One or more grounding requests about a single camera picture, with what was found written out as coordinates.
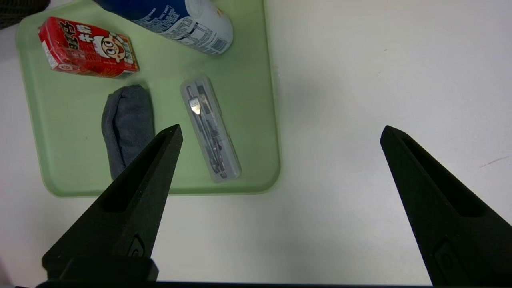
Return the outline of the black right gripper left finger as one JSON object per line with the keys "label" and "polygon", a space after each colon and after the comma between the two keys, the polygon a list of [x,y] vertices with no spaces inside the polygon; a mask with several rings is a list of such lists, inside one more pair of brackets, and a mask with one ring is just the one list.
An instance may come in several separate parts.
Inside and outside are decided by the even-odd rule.
{"label": "black right gripper left finger", "polygon": [[182,143],[178,124],[154,137],[44,254],[49,280],[156,281],[151,255]]}

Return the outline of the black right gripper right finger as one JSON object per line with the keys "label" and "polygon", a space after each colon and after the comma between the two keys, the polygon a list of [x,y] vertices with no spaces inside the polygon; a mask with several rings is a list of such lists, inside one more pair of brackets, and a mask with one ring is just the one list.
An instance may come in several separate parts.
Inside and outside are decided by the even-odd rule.
{"label": "black right gripper right finger", "polygon": [[510,286],[511,225],[404,131],[380,145],[433,286]]}

